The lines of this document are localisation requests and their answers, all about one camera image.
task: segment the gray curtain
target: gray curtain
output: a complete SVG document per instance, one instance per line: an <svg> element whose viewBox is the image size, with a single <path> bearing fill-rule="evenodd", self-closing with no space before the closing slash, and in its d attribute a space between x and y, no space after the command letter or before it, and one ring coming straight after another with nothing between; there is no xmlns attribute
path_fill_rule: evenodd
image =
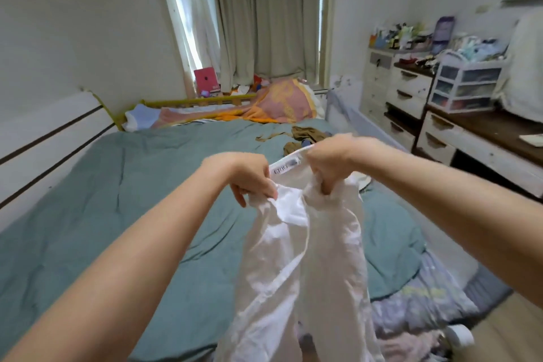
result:
<svg viewBox="0 0 543 362"><path fill-rule="evenodd" d="M319 0L217 0L221 88L318 70Z"/></svg>

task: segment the white pants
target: white pants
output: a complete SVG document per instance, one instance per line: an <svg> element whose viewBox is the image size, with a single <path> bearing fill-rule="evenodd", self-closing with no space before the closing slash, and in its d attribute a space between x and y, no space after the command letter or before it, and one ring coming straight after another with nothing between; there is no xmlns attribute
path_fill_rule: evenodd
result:
<svg viewBox="0 0 543 362"><path fill-rule="evenodd" d="M270 166L276 201L258 209L236 285L236 314L217 362L299 362L300 320L321 362L383 361L371 321L362 248L362 201L349 178L332 194L304 160L308 147Z"/></svg>

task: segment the orange blanket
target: orange blanket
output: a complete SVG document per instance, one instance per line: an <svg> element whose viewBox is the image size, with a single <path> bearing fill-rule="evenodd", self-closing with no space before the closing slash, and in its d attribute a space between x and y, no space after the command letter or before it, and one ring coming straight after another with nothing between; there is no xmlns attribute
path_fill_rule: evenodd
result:
<svg viewBox="0 0 543 362"><path fill-rule="evenodd" d="M152 127L171 126L202 118L216 120L242 118L260 123L296 123L315 116L315 105L306 89L295 79L285 79L260 89L250 104L236 106L226 111L183 114L162 108L158 120Z"/></svg>

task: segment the drawer handle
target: drawer handle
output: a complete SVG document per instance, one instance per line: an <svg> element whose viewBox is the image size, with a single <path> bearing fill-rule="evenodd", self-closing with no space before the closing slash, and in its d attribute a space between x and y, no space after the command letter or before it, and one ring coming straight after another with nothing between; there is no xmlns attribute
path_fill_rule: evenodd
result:
<svg viewBox="0 0 543 362"><path fill-rule="evenodd" d="M390 122L390 127L392 128L393 131L396 131L398 133L402 133L404 131L400 126L398 126L394 122Z"/></svg>
<svg viewBox="0 0 543 362"><path fill-rule="evenodd" d="M443 143L441 140L437 139L435 136L432 136L428 132L426 132L426 137L428 138L428 145L432 146L435 149L447 147L446 143Z"/></svg>
<svg viewBox="0 0 543 362"><path fill-rule="evenodd" d="M400 90L396 91L398 93L398 97L401 98L401 99L411 99L412 96L411 95L408 95L407 93L404 93Z"/></svg>
<svg viewBox="0 0 543 362"><path fill-rule="evenodd" d="M442 118L438 118L437 116L432 115L432 123L440 130L449 130L454 127L453 124L444 121Z"/></svg>
<svg viewBox="0 0 543 362"><path fill-rule="evenodd" d="M408 79L415 79L419 77L418 75L413 75L412 73L405 72L404 70L401 71L403 77L407 77Z"/></svg>

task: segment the forearm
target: forearm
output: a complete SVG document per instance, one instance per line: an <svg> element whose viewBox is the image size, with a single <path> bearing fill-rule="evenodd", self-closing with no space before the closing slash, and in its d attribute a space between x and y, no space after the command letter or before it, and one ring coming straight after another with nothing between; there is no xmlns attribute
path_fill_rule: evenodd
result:
<svg viewBox="0 0 543 362"><path fill-rule="evenodd" d="M227 184L200 168L128 228L8 354L6 361L123 360Z"/></svg>
<svg viewBox="0 0 543 362"><path fill-rule="evenodd" d="M450 235L515 290L543 307L543 206L508 189L385 145L353 161Z"/></svg>

